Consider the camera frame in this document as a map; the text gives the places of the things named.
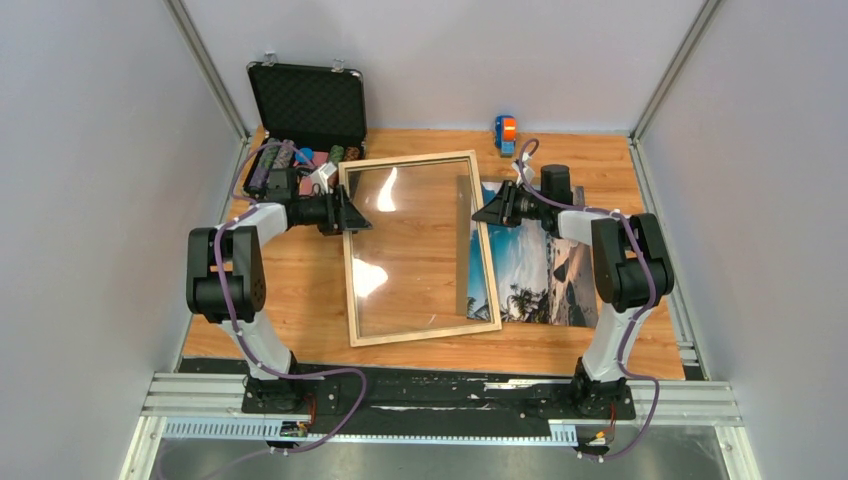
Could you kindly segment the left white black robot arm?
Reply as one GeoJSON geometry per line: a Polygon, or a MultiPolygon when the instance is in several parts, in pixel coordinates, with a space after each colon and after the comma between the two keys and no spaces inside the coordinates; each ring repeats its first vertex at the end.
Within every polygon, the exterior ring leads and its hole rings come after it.
{"type": "Polygon", "coordinates": [[[343,186],[300,192],[293,167],[273,169],[263,187],[250,194],[247,211],[216,227],[193,229],[188,236],[186,299],[189,310],[218,325],[239,347],[248,383],[267,391],[283,413],[298,411],[306,400],[310,375],[271,325],[265,310],[267,284],[262,248],[297,226],[314,226],[325,236],[372,227],[343,186]]]}

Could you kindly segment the blue poker chip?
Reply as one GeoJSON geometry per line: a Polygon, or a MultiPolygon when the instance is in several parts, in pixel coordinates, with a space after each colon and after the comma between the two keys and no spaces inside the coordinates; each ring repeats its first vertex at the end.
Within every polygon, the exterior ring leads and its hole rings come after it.
{"type": "Polygon", "coordinates": [[[308,147],[300,148],[295,152],[295,159],[299,164],[311,165],[314,151],[308,147]]]}

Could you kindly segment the blue orange tape dispenser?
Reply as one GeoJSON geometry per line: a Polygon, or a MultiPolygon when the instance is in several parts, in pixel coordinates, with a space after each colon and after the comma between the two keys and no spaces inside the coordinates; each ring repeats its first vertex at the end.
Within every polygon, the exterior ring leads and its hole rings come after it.
{"type": "Polygon", "coordinates": [[[516,148],[517,120],[512,115],[499,115],[494,122],[494,145],[501,157],[511,157],[516,148]]]}

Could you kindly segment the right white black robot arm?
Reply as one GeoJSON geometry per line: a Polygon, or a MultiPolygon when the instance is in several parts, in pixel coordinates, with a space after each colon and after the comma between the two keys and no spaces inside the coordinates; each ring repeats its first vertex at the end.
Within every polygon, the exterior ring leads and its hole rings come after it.
{"type": "Polygon", "coordinates": [[[656,216],[576,205],[569,168],[548,165],[541,169],[538,188],[505,181],[472,218],[502,227],[537,220],[552,236],[589,247],[602,307],[590,346],[564,389],[564,401],[580,417],[622,410],[627,382],[635,376],[628,361],[638,332],[675,283],[656,216]]]}

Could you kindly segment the aluminium rail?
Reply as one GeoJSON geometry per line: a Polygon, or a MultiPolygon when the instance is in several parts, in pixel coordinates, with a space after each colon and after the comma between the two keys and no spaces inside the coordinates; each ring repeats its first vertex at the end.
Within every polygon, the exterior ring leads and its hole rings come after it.
{"type": "MultiPolygon", "coordinates": [[[[729,383],[661,380],[653,423],[663,426],[743,425],[729,383]]],[[[245,377],[238,374],[157,373],[143,402],[144,416],[231,417],[241,414],[245,377]]]]}

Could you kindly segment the beach landscape photo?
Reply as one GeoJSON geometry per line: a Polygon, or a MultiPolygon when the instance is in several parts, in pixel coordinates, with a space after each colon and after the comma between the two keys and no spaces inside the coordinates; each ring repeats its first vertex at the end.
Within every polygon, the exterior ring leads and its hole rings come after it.
{"type": "Polygon", "coordinates": [[[551,236],[538,220],[486,229],[503,322],[597,325],[599,307],[587,245],[551,236]]]}

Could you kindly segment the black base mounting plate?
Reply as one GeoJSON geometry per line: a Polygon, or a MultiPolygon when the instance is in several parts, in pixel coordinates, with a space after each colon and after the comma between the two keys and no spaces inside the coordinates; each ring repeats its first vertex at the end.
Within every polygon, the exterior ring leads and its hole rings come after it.
{"type": "Polygon", "coordinates": [[[552,420],[610,424],[635,418],[634,400],[600,418],[566,407],[569,377],[365,368],[306,381],[293,397],[248,383],[241,410],[303,417],[308,432],[398,437],[540,437],[552,420]]]}

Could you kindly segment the black poker chip case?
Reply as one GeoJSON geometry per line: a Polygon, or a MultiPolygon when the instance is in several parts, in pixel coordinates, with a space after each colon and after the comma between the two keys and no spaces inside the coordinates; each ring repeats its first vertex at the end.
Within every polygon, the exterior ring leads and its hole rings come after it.
{"type": "Polygon", "coordinates": [[[315,154],[341,150],[345,158],[364,157],[367,121],[359,71],[252,62],[247,74],[271,142],[290,141],[315,154]]]}

